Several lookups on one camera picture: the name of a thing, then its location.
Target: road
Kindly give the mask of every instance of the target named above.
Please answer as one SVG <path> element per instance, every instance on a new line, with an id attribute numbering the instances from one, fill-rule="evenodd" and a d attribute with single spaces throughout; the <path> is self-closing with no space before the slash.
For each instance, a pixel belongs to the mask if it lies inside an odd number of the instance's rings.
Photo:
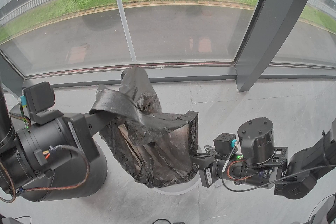
<path id="1" fill-rule="evenodd" d="M 232 61 L 251 10 L 221 6 L 149 6 L 125 9 L 139 62 Z M 333 34 L 298 22 L 278 60 L 335 62 Z M 25 75 L 131 63 L 118 10 L 63 20 L 4 43 L 2 50 Z"/>

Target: white cable label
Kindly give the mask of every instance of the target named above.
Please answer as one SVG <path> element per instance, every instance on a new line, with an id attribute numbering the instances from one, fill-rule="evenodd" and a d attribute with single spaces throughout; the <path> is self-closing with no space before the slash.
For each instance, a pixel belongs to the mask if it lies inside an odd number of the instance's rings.
<path id="1" fill-rule="evenodd" d="M 210 173 L 210 168 L 205 170 L 205 173 L 207 174 L 208 183 L 209 183 L 209 186 L 210 186 L 212 184 L 212 177 L 211 177 L 211 173 Z"/>
<path id="2" fill-rule="evenodd" d="M 78 149 L 79 149 L 80 151 L 84 152 L 84 150 L 83 150 L 83 148 L 82 148 L 82 146 L 81 146 L 81 143 L 80 143 L 79 140 L 78 140 L 78 137 L 77 137 L 77 134 L 76 134 L 76 132 L 75 132 L 74 126 L 72 125 L 72 122 L 71 122 L 71 121 L 68 121 L 68 125 L 69 125 L 70 131 L 71 131 L 71 133 L 72 133 L 72 137 L 73 137 L 73 139 L 75 140 L 75 143 L 76 143 Z"/>

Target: metal pole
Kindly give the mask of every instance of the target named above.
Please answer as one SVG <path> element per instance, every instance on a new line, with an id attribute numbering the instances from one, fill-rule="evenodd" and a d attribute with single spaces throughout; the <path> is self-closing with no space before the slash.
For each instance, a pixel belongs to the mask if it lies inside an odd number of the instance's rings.
<path id="1" fill-rule="evenodd" d="M 117 0 L 117 4 L 118 4 L 119 14 L 120 14 L 120 18 L 121 18 L 121 23 L 123 24 L 123 28 L 124 28 L 124 32 L 125 32 L 125 37 L 126 37 L 129 53 L 131 54 L 132 61 L 136 62 L 137 58 L 135 56 L 135 51 L 134 51 L 133 44 L 132 44 L 131 34 L 129 33 L 129 29 L 128 29 L 128 24 L 127 24 L 127 20 L 126 20 L 125 11 L 124 11 L 123 1 L 122 0 Z"/>

